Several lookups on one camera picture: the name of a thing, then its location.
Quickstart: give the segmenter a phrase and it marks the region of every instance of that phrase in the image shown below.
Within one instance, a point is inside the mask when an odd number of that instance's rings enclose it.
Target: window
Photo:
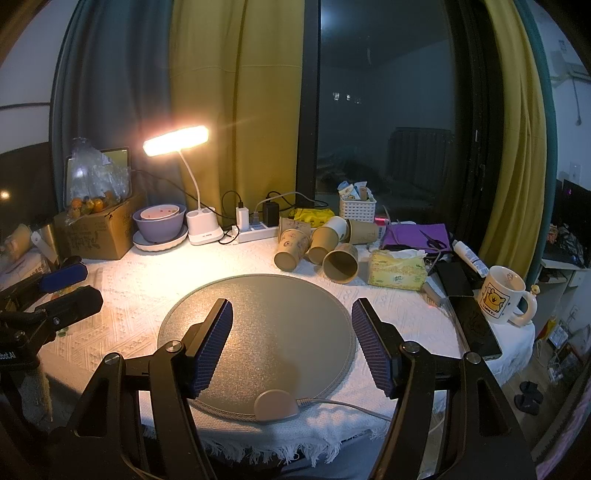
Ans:
[[[486,146],[502,135],[502,91],[493,121],[486,78],[502,85],[498,54],[474,4],[307,0],[298,188],[338,212],[337,185],[365,180],[393,218],[470,235],[479,209],[492,207],[498,170],[492,187],[482,177],[500,150],[491,157]]]

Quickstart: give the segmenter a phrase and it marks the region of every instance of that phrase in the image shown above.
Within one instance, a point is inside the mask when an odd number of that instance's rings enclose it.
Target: cartoon bear print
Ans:
[[[488,308],[490,308],[493,312],[499,313],[506,301],[506,297],[497,292],[494,287],[491,287],[490,285],[488,286],[484,295],[484,304]]]

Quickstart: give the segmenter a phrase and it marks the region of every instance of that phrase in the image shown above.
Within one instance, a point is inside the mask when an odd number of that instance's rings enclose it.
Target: slipper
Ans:
[[[535,402],[542,405],[542,402],[544,401],[544,396],[542,395],[542,392],[538,390],[537,383],[533,383],[533,382],[529,382],[529,381],[521,382],[519,384],[519,389],[524,394],[531,395]]]
[[[534,416],[540,413],[540,406],[529,395],[516,395],[513,401],[519,411]]]

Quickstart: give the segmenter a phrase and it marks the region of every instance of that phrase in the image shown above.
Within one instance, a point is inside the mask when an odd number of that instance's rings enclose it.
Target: metal bolt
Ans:
[[[119,361],[119,358],[121,358],[121,356],[118,353],[109,353],[109,355],[105,357],[105,363],[107,365],[113,365]]]
[[[408,353],[418,353],[418,351],[421,349],[421,346],[417,342],[409,340],[408,342],[404,342],[402,344],[402,348],[404,348],[404,350]]]
[[[468,352],[468,354],[466,355],[466,360],[468,360],[471,364],[477,365],[480,363],[480,360],[482,360],[482,358],[480,358],[480,355],[478,355],[478,353]]]
[[[168,353],[174,353],[178,352],[183,347],[183,344],[178,340],[171,340],[169,343],[165,345],[165,347]]]

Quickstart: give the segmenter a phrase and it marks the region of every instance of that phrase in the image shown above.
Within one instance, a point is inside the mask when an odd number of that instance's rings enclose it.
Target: mug handle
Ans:
[[[511,323],[514,323],[519,327],[527,325],[538,310],[538,301],[535,299],[535,295],[532,292],[526,291],[523,296],[527,302],[527,311],[522,315],[516,315],[513,313],[510,318]]]

